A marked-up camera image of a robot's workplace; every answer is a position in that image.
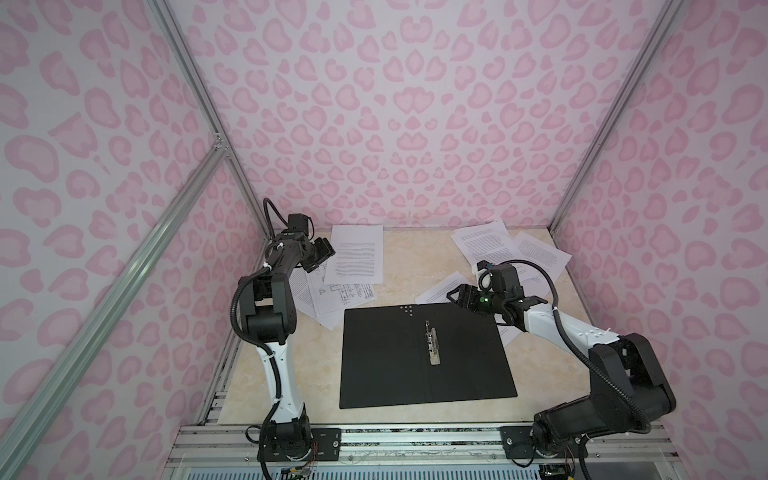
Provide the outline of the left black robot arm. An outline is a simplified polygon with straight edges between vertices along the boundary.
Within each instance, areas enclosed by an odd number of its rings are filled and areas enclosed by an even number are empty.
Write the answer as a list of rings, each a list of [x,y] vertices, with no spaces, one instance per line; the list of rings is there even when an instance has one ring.
[[[298,268],[315,270],[333,254],[327,240],[313,241],[306,231],[286,228],[268,244],[261,267],[238,280],[231,300],[231,328],[257,348],[266,374],[270,407],[257,426],[258,436],[246,434],[258,446],[263,467],[282,460],[304,463],[314,455],[311,423],[292,358],[290,337],[298,315],[290,278]]]

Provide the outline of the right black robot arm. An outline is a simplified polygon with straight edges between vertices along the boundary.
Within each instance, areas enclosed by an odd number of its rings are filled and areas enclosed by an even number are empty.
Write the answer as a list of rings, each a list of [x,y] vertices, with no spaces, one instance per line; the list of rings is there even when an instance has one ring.
[[[500,317],[503,325],[545,339],[571,353],[589,371],[588,395],[537,413],[528,446],[554,457],[576,444],[620,433],[647,434],[677,401],[650,341],[617,334],[563,313],[547,271],[531,261],[481,261],[475,285],[461,284],[446,297],[474,313]]]

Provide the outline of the red and black folder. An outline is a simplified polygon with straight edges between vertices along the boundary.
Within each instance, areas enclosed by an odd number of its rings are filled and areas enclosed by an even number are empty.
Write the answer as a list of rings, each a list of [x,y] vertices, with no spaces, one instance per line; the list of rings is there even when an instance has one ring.
[[[497,325],[451,303],[349,309],[341,409],[514,398]]]

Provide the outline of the technical drawing sheet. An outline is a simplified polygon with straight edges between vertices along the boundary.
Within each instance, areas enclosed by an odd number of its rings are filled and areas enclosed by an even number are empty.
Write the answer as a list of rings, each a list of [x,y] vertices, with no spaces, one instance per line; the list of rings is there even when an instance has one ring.
[[[309,293],[315,313],[330,317],[347,308],[356,308],[376,299],[371,284],[326,284],[326,267],[307,273]]]

